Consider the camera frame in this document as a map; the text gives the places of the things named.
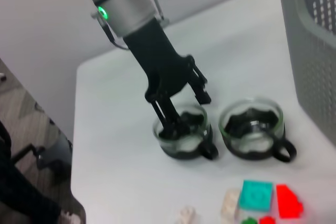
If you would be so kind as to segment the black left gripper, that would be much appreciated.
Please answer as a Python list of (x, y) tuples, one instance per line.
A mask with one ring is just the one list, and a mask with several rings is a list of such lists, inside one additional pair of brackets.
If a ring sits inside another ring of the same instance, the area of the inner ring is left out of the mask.
[(175, 51), (157, 20), (149, 21), (123, 40), (148, 78), (145, 99), (151, 101), (163, 126), (157, 133), (158, 137), (189, 135), (190, 127), (182, 121), (170, 97), (179, 93), (188, 83), (200, 105), (212, 101), (205, 90), (207, 79), (196, 66), (193, 57), (182, 57)]

